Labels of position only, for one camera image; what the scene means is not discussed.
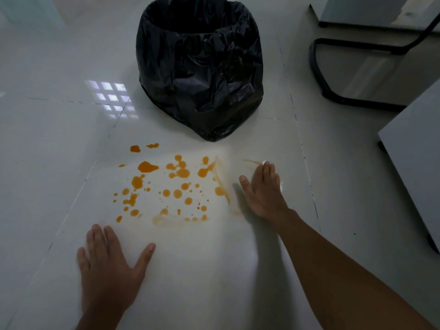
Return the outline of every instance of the hand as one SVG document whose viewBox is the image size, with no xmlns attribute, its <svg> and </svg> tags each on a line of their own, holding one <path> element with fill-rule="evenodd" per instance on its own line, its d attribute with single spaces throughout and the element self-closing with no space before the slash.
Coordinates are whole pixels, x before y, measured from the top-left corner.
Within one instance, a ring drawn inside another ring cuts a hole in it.
<svg viewBox="0 0 440 330">
<path fill-rule="evenodd" d="M 279 175 L 268 161 L 256 168 L 251 183 L 245 176 L 240 176 L 240 184 L 249 207 L 256 215 L 273 221 L 277 214 L 289 210 L 279 189 Z"/>
<path fill-rule="evenodd" d="M 96 304 L 111 305 L 113 311 L 124 313 L 134 302 L 145 277 L 146 267 L 156 248 L 156 244 L 146 246 L 132 269 L 122 254 L 121 244 L 113 229 L 93 225 L 87 232 L 87 259 L 84 248 L 77 252 L 81 271 L 81 306 L 85 313 Z"/>
</svg>

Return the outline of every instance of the left hand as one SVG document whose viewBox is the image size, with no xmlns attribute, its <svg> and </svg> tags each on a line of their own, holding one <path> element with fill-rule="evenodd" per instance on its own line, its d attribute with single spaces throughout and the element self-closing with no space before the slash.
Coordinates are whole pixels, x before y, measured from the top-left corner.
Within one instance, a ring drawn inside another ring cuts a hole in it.
<svg viewBox="0 0 440 330">
<path fill-rule="evenodd" d="M 113 310 L 125 312 L 136 299 L 156 248 L 154 243 L 147 245 L 135 267 L 130 268 L 113 229 L 106 226 L 104 232 L 107 242 L 99 225 L 94 224 L 87 232 L 89 259 L 84 248 L 79 248 L 77 252 L 84 313 L 104 301 L 111 304 Z"/>
</svg>

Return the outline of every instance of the black metal chair frame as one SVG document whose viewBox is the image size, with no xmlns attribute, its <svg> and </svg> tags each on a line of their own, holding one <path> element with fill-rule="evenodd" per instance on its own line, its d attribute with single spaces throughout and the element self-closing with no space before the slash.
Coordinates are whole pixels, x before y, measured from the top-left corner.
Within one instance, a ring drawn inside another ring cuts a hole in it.
<svg viewBox="0 0 440 330">
<path fill-rule="evenodd" d="M 405 55 L 406 53 L 408 53 L 410 49 L 420 44 L 432 32 L 432 30 L 437 26 L 439 22 L 440 22 L 440 14 L 437 15 L 437 17 L 431 22 L 431 24 L 420 34 L 420 36 L 414 42 L 405 46 L 361 43 L 361 42 L 352 42 L 348 40 L 330 39 L 330 38 L 316 39 L 315 41 L 313 41 L 309 49 L 309 62 L 310 62 L 311 70 L 313 71 L 313 74 L 315 75 L 315 78 L 322 89 L 322 95 L 325 98 L 330 99 L 331 101 L 339 104 L 359 106 L 363 108 L 371 108 L 377 110 L 401 112 L 404 108 L 407 107 L 406 105 L 375 102 L 364 99 L 351 99 L 340 96 L 336 94 L 334 91 L 332 91 L 326 79 L 322 75 L 322 72 L 319 69 L 318 63 L 316 61 L 316 47 L 318 45 L 330 45 L 330 46 L 351 47 L 361 50 L 385 51 L 385 52 L 390 52 L 393 55 Z"/>
</svg>

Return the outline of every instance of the white tile floor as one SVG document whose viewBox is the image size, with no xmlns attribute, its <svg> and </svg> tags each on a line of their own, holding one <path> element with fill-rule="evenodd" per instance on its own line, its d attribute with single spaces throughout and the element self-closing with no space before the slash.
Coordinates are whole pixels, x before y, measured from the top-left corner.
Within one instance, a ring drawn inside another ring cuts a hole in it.
<svg viewBox="0 0 440 330">
<path fill-rule="evenodd" d="M 394 114 L 324 99 L 307 60 L 320 36 L 398 44 L 414 34 L 320 29 L 308 0 L 239 0 L 260 29 L 264 99 L 230 137 L 206 143 L 154 107 L 138 84 L 135 34 L 151 1 L 102 0 L 56 35 L 0 31 L 8 41 L 0 47 L 0 329 L 74 327 L 75 251 L 94 222 L 115 227 L 130 263 L 146 243 L 158 246 L 121 329 L 318 329 L 277 237 L 248 213 L 235 215 L 241 202 L 234 183 L 255 167 L 243 159 L 275 162 L 289 205 L 440 327 L 440 258 L 376 146 L 377 132 Z M 430 37 L 400 59 L 336 49 L 318 57 L 339 93 L 408 104 L 440 77 L 431 61 L 439 41 Z M 376 74 L 364 75 L 378 64 Z M 146 148 L 150 143 L 160 146 Z M 142 151 L 131 153 L 131 145 Z M 206 222 L 184 222 L 201 213 L 158 194 L 183 182 L 164 174 L 177 154 L 188 180 L 201 184 L 204 197 L 194 186 L 195 203 L 210 200 Z M 214 194 L 214 181 L 196 177 L 204 156 L 218 157 L 231 205 Z M 151 192 L 139 192 L 135 208 L 143 216 L 136 219 L 122 210 L 121 191 L 144 160 L 161 169 L 145 177 Z M 154 225 L 166 206 L 168 221 Z"/>
</svg>

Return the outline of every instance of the trash bin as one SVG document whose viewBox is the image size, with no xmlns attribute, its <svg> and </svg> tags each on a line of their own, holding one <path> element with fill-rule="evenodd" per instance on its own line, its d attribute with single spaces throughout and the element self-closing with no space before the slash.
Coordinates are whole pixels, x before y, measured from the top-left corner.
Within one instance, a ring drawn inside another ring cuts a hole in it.
<svg viewBox="0 0 440 330">
<path fill-rule="evenodd" d="M 234 132 L 263 99 L 260 35 L 240 2 L 152 2 L 136 58 L 151 101 L 208 141 Z"/>
</svg>

